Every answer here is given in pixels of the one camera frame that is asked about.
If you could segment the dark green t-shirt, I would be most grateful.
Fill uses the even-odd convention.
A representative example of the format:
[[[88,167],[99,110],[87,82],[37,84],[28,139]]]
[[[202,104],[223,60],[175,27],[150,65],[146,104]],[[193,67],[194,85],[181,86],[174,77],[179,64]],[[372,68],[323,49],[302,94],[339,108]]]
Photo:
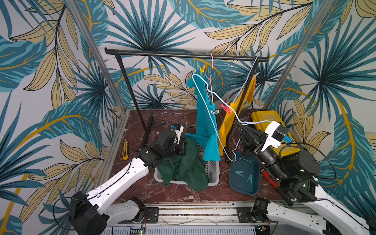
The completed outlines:
[[[157,167],[163,186],[167,187],[171,181],[183,181],[195,192],[206,190],[209,183],[206,175],[207,162],[199,156],[199,149],[193,138],[187,137],[185,141],[187,150],[184,156],[166,158]]]

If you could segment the teal clothespin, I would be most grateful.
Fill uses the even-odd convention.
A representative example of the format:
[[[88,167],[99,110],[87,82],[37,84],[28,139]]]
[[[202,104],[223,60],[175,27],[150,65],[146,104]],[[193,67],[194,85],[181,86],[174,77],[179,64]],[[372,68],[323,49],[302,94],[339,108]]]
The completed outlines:
[[[253,176],[252,176],[252,174],[249,174],[246,182],[250,183],[251,185],[253,184]]]
[[[235,174],[238,176],[244,177],[244,171],[235,170]]]

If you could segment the turquoise printed t-shirt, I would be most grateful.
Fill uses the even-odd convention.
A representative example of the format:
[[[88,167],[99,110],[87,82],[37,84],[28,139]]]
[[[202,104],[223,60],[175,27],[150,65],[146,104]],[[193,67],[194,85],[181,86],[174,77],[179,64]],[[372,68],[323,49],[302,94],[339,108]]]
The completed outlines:
[[[198,74],[193,74],[188,80],[187,86],[194,88],[194,94],[197,96],[196,113],[196,133],[187,134],[187,137],[193,138],[197,144],[204,147],[205,161],[221,161],[220,149],[218,146],[218,128],[215,111],[215,105],[211,104],[207,91],[207,80]]]

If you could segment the pink wire hanger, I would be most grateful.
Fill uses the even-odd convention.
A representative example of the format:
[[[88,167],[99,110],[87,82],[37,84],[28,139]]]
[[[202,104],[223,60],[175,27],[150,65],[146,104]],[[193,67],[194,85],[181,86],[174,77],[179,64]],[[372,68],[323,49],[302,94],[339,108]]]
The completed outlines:
[[[211,94],[211,103],[214,104],[214,97],[213,97],[213,89],[212,89],[212,73],[214,69],[214,58],[213,54],[210,52],[209,55],[211,56],[211,72],[209,76],[209,83],[210,83],[210,94]]]

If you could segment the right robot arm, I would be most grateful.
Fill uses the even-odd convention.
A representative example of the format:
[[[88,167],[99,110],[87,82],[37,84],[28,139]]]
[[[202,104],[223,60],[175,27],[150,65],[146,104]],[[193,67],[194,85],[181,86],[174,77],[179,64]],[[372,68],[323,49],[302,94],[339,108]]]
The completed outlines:
[[[374,221],[354,214],[319,185],[320,164],[305,147],[288,136],[288,128],[276,121],[270,121],[263,132],[249,123],[237,126],[242,156],[254,157],[263,171],[280,183],[277,187],[289,205],[297,202],[315,211],[314,215],[302,213],[259,197],[248,212],[238,208],[240,221],[282,222],[314,235],[376,233]]]

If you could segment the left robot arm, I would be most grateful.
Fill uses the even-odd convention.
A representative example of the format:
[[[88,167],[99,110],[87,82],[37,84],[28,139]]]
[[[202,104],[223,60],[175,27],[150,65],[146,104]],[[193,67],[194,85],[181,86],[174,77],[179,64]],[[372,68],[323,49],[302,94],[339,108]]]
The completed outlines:
[[[121,171],[88,193],[77,192],[70,198],[68,219],[78,235],[100,235],[104,230],[123,221],[142,221],[145,205],[130,199],[119,206],[113,202],[134,183],[147,176],[164,159],[183,151],[181,143],[184,127],[164,129],[157,139],[141,148]]]

